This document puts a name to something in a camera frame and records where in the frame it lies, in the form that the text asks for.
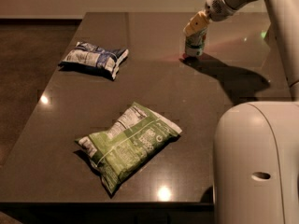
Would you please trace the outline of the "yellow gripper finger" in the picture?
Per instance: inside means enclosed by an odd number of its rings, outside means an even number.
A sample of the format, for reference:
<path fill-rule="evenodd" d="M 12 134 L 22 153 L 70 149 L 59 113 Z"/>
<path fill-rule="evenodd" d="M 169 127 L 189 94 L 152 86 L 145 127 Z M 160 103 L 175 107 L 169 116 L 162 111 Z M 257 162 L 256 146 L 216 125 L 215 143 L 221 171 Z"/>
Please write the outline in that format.
<path fill-rule="evenodd" d="M 198 33 L 201 30 L 202 30 L 202 26 L 199 25 L 199 24 L 195 24 L 195 25 L 187 24 L 185 26 L 185 28 L 183 29 L 183 33 L 186 36 L 191 36 L 191 35 L 194 35 L 194 34 Z"/>

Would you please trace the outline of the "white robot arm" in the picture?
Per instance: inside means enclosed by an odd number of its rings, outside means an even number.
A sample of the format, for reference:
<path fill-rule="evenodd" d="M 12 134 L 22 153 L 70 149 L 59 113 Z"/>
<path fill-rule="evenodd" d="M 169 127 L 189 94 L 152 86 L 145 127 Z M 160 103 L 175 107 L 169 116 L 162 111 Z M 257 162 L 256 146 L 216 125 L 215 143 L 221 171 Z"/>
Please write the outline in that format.
<path fill-rule="evenodd" d="M 206 0 L 184 29 L 203 31 L 256 0 Z M 289 102 L 249 102 L 220 119 L 213 146 L 215 224 L 299 224 L 299 0 L 264 0 Z"/>

